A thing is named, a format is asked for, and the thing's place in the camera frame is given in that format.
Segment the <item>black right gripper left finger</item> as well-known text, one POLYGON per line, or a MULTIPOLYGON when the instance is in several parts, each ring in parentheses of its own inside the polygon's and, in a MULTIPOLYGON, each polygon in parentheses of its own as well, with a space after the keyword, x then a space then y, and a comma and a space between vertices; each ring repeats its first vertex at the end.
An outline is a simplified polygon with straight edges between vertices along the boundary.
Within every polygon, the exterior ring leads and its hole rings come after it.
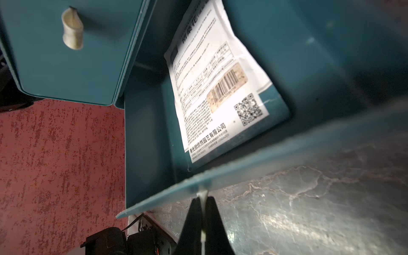
POLYGON ((203 210, 200 198, 194 198, 184 222, 182 233, 173 255, 200 255, 203 210))

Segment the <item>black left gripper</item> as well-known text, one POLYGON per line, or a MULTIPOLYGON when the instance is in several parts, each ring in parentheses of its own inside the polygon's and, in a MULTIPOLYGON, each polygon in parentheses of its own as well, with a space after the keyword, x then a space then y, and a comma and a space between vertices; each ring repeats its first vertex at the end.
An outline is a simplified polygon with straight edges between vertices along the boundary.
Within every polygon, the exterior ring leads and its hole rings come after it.
POLYGON ((171 255, 177 238, 147 213, 131 216, 124 229, 109 227, 88 236, 81 255, 171 255))

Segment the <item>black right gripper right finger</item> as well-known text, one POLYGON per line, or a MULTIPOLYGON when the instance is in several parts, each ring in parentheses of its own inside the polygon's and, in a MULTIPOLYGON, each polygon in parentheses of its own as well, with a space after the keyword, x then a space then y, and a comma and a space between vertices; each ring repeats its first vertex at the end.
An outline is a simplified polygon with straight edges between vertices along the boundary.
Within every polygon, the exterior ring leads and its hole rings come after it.
POLYGON ((205 255, 235 255, 214 197, 208 197, 203 216, 205 255))

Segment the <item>teal drawer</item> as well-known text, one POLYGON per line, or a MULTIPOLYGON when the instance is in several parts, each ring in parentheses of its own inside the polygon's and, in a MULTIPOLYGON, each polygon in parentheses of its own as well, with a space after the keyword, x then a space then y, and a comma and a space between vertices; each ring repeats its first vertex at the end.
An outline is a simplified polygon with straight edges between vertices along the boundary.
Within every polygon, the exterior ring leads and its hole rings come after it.
POLYGON ((134 65, 117 102, 125 116, 125 210, 119 218, 216 190, 408 126, 407 1, 225 1, 234 33, 290 117, 203 166, 183 150, 164 58, 189 1, 143 11, 134 65))

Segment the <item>teal drawer cabinet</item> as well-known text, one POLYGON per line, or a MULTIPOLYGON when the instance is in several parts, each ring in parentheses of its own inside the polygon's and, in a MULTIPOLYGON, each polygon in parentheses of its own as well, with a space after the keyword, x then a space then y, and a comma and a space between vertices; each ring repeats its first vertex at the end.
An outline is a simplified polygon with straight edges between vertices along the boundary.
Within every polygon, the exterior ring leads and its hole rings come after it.
POLYGON ((124 108, 124 89, 153 1, 2 1, 1 50, 28 96, 124 108), (63 42, 62 13, 77 10, 84 46, 63 42))

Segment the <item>cream upper drawer knob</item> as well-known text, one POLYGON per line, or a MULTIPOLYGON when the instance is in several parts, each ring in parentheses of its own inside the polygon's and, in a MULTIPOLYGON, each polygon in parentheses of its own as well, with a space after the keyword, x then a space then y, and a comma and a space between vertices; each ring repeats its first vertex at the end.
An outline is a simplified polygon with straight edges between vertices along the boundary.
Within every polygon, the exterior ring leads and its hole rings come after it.
POLYGON ((84 46, 84 25, 75 8, 69 7, 62 13, 63 42, 72 50, 81 50, 84 46))

